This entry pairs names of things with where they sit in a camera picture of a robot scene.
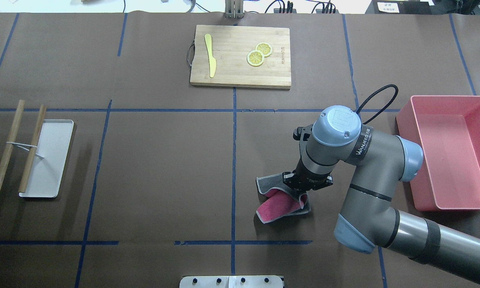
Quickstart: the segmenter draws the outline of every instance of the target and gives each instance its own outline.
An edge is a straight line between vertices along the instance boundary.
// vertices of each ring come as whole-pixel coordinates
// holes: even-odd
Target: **pink tray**
[[[396,121],[424,152],[410,182],[416,209],[480,210],[480,96],[412,96]]]

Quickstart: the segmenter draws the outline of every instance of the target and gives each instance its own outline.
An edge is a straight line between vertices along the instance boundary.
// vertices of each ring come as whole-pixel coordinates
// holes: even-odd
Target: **white tray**
[[[20,197],[54,198],[59,194],[74,126],[72,120],[44,120],[37,145],[37,154],[44,158],[34,159],[28,186]]]

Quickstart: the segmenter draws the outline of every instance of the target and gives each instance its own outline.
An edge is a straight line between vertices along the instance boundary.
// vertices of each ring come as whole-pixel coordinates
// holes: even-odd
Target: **cutting board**
[[[209,77],[205,34],[212,37],[213,57],[217,60],[213,78]],[[260,42],[269,43],[273,52],[262,65],[253,67],[247,62],[247,54]],[[289,89],[289,28],[197,25],[190,84]]]

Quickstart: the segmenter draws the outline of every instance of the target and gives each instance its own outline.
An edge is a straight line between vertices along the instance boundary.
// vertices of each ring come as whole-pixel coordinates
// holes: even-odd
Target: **white label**
[[[377,2],[378,10],[387,13],[399,13],[398,3]]]

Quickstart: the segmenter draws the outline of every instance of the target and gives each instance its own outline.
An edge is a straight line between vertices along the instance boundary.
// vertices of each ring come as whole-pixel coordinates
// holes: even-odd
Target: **folded cloth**
[[[267,224],[284,216],[302,215],[311,211],[307,192],[289,188],[282,182],[282,173],[256,178],[258,192],[268,197],[256,210],[262,223]]]

